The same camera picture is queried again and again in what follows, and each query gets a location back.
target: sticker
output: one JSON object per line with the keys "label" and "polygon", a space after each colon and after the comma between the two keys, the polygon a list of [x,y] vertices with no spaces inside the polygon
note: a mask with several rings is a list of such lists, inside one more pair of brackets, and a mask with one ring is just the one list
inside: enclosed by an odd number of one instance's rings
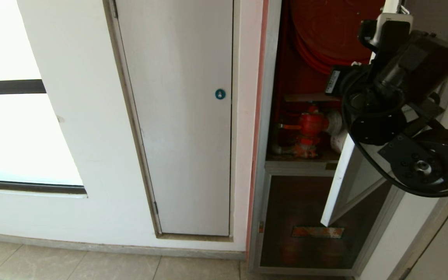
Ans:
{"label": "sticker", "polygon": [[340,76],[340,71],[333,71],[331,76],[329,77],[329,82],[327,83],[326,93],[332,93],[334,90],[334,86],[336,85],[336,81]]}
{"label": "sticker", "polygon": [[341,239],[343,227],[293,227],[291,237],[317,237]]}

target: tiled floor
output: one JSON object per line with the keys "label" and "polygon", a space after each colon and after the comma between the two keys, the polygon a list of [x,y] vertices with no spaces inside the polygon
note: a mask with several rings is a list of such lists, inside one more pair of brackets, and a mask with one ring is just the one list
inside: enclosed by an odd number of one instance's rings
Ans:
{"label": "tiled floor", "polygon": [[331,280],[252,275],[223,259],[125,255],[0,242],[0,280]]}

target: robotic arm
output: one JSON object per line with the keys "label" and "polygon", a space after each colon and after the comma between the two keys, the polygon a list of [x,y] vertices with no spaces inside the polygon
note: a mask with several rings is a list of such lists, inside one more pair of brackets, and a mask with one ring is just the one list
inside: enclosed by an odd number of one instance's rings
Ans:
{"label": "robotic arm", "polygon": [[[448,77],[448,43],[411,30],[412,16],[381,14],[363,21],[359,41],[376,56],[370,64],[331,69],[325,94],[342,99],[342,117],[364,157],[393,185],[419,196],[448,196],[448,129],[433,90]],[[403,106],[418,115],[408,122]],[[362,144],[379,151],[391,177]]]}

